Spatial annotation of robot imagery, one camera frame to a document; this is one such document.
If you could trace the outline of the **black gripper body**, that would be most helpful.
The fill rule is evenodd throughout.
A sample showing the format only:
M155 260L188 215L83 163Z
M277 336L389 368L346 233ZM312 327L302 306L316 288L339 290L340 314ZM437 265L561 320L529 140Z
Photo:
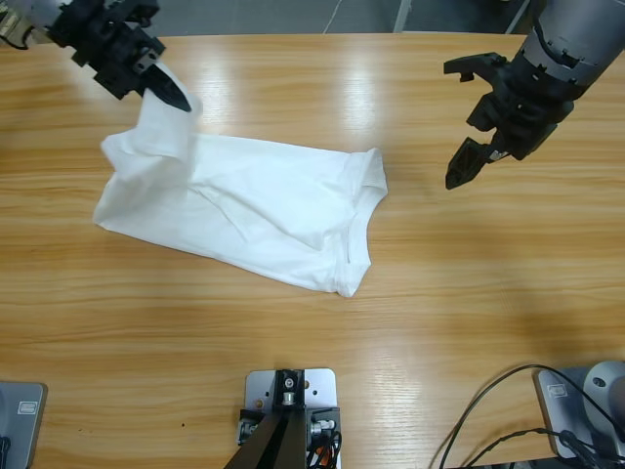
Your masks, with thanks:
M490 161L505 155L522 160L534 152L573 110L575 82L559 80L543 64L532 64L523 51L512 60L496 53L467 58L466 74L486 81L483 95L467 122L482 132L493 129Z
M70 1L48 27L53 42L74 49L72 59L89 66L94 79L121 100L142 94L145 74L165 46L146 33L158 13L156 1Z

